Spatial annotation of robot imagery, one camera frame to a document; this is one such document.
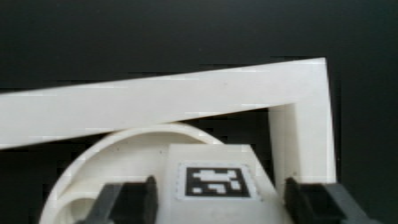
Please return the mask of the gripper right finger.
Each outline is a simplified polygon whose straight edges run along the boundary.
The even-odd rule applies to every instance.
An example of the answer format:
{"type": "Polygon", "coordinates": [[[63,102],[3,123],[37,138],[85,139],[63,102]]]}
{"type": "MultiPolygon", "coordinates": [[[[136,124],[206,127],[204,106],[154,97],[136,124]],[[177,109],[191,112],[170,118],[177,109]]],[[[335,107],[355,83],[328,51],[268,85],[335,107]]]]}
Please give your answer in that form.
{"type": "Polygon", "coordinates": [[[383,224],[373,219],[339,183],[285,179],[285,210],[294,224],[383,224]]]}

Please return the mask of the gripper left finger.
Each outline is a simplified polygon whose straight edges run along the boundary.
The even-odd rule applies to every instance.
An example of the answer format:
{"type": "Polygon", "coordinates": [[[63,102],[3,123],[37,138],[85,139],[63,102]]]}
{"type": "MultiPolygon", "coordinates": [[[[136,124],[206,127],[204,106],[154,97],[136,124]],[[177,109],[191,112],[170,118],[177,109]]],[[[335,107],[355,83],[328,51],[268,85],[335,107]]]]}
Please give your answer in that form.
{"type": "Polygon", "coordinates": [[[86,216],[74,224],[154,224],[158,187],[152,176],[143,182],[106,183],[86,216]]]}

